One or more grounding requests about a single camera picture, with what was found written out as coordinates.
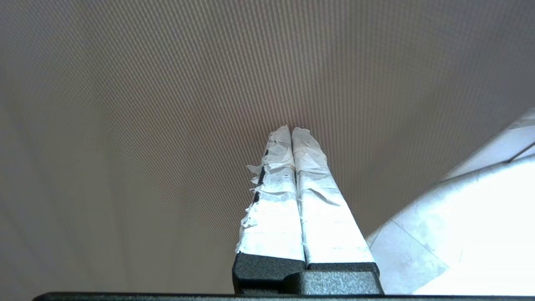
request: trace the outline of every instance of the tiled surface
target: tiled surface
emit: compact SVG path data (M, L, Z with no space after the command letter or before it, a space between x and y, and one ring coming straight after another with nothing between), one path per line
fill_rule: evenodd
M495 165L392 217L366 238L385 292L535 295L534 179L535 157Z
M447 266L392 221L371 247L386 294L409 294L446 271Z

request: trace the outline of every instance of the textured black plastic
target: textured black plastic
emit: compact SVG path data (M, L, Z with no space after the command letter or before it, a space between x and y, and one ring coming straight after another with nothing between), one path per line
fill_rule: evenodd
M232 266L236 294L281 292L286 276L305 270L302 260L238 253Z
M299 295L382 295L379 277L370 271L305 270L284 279L285 293Z
M100 292L50 292L34 301L535 301L523 296L250 296L250 295L174 295L174 294L120 294Z
M307 270L374 272L379 276L379 267L375 262L341 262L333 264L308 264Z

